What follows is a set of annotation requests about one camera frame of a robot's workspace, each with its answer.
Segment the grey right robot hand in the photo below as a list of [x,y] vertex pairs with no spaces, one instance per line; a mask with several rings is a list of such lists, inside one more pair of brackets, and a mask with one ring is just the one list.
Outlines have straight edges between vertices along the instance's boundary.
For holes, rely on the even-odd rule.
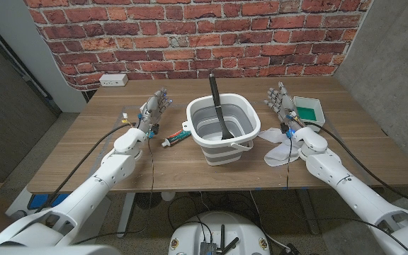
[[298,115],[297,107],[281,81],[278,82],[278,89],[270,88],[267,91],[267,99],[263,102],[278,116],[280,130],[288,138],[305,126]]

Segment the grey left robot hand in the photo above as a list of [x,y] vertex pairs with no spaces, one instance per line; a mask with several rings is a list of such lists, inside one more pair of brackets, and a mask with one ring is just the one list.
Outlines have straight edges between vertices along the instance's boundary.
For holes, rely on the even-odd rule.
[[148,135],[157,135],[162,113],[171,105],[172,100],[167,96],[167,90],[161,88],[156,91],[140,108],[139,121],[136,128]]

